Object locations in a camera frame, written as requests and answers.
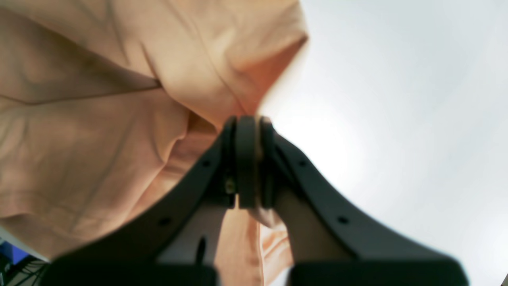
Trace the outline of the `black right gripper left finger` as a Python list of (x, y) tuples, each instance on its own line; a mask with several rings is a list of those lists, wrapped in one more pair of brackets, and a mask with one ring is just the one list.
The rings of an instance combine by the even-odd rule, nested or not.
[(256, 207), (256, 118), (232, 116), (184, 178), (110, 235), (54, 261), (44, 286), (218, 286), (228, 209)]

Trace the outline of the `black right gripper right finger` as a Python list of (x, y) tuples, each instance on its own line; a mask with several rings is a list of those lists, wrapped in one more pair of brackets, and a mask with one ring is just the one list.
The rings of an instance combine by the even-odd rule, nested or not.
[(262, 206), (282, 219), (294, 259), (289, 286), (467, 286), (454, 258), (376, 221), (260, 119)]

